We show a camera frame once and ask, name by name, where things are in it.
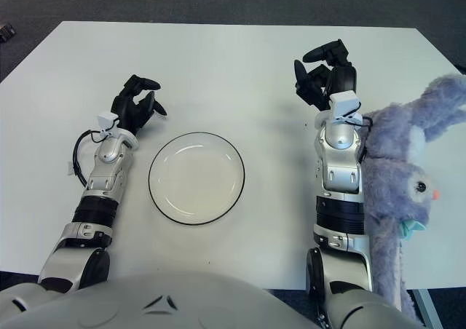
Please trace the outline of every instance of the gray carpet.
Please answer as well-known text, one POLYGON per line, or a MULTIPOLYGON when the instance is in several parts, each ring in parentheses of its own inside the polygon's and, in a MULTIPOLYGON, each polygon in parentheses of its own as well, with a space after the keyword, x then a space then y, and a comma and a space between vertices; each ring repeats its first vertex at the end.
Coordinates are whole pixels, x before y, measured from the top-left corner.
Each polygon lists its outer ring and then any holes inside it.
MULTIPOLYGON (((0 21, 17 30, 0 46, 0 80, 63 20, 415 27, 452 63, 465 65, 465 10, 466 0, 0 0, 0 21)), ((4 284, 7 278, 0 275, 4 284)), ((444 328, 463 328, 466 291, 431 293, 444 328)), ((302 293, 280 296, 308 306, 302 293)))

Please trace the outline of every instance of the stuffed bunny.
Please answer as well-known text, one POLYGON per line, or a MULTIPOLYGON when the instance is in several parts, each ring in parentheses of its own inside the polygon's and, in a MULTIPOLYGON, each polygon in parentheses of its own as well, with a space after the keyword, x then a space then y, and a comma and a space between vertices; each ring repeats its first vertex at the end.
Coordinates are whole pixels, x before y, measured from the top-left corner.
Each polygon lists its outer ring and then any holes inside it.
POLYGON ((443 76, 413 102, 365 114, 373 125, 359 130, 366 147, 361 165, 374 291, 414 319, 401 279, 400 238, 424 229, 430 203, 438 197, 418 158, 426 142, 466 121, 466 112, 459 109, 465 103, 466 76, 443 76))

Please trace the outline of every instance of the clear plate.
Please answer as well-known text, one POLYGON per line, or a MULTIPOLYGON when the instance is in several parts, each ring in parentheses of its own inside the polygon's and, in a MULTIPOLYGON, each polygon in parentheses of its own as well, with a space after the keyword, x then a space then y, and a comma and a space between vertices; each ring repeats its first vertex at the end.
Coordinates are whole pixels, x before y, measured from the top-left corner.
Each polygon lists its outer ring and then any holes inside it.
POLYGON ((245 168, 233 145, 208 132, 167 143, 149 171, 149 191, 169 219, 200 225, 225 215, 241 195, 245 168))

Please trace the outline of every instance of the plush toy eye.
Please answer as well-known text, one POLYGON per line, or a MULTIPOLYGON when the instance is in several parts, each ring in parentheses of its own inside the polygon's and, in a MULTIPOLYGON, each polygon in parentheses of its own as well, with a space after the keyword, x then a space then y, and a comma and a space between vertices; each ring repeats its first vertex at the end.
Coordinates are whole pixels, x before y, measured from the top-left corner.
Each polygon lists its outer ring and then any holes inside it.
POLYGON ((427 186, 425 185, 425 183, 423 183, 422 181, 417 182, 416 190, 418 192, 425 192, 426 189, 427 189, 427 186))

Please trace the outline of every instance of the white table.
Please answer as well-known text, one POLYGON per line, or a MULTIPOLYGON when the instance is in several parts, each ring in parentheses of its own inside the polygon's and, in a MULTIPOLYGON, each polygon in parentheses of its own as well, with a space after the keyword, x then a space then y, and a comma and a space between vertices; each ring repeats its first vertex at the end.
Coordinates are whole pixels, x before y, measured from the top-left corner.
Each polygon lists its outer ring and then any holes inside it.
MULTIPOLYGON (((358 70, 363 112, 418 98, 432 79, 456 72, 407 28, 61 23, 0 84, 0 269, 40 272, 82 193, 67 175, 74 142, 137 74, 160 82, 157 100, 169 117, 153 117, 139 134, 109 248, 110 277, 175 267, 303 289, 317 112, 295 94, 293 59, 337 38, 358 70), (246 172, 234 208, 194 227, 164 217, 147 185, 158 150, 193 131, 231 141, 246 172)), ((453 127, 427 146, 425 168, 442 196, 428 230, 405 244, 408 288, 466 285, 465 130, 453 127)), ((86 142, 80 151, 85 175, 94 150, 86 142)))

